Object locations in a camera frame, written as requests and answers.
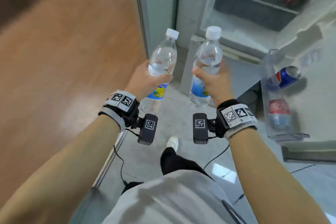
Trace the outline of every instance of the refrigerator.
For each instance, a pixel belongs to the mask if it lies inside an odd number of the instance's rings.
[[[309,135],[277,141],[284,160],[336,163],[336,0],[134,0],[134,4],[147,57],[166,28],[180,32],[176,44],[187,50],[180,91],[187,95],[194,56],[208,26],[222,29],[219,42],[236,98],[260,81],[265,57],[277,50],[274,72],[289,65],[302,72],[300,84],[282,94],[291,109],[294,132]]]

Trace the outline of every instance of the transparent door bin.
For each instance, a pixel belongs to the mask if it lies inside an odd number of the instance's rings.
[[[276,142],[301,141],[310,137],[300,131],[293,131],[291,108],[284,98],[275,76],[274,66],[284,56],[278,50],[270,50],[260,61],[261,90],[265,113],[267,136]]]

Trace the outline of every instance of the hand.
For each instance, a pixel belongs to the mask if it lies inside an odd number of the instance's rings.
[[[216,107],[226,100],[233,99],[231,76],[223,61],[220,63],[219,72],[215,75],[208,74],[199,67],[194,67],[192,73],[203,81]]]
[[[134,95],[139,102],[151,94],[160,84],[170,82],[173,79],[173,75],[171,74],[163,74],[160,76],[150,75],[148,65],[149,60],[139,65],[124,89],[124,91]]]

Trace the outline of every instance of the white bottle cap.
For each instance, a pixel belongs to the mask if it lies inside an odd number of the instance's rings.
[[[221,38],[222,29],[217,26],[210,26],[207,28],[205,38],[208,40],[217,40]]]
[[[179,37],[179,32],[174,29],[167,28],[166,35],[176,40]]]

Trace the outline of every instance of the white shirt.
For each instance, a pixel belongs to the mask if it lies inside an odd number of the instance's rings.
[[[103,224],[243,223],[231,217],[222,200],[229,202],[212,179],[179,170],[126,191]]]

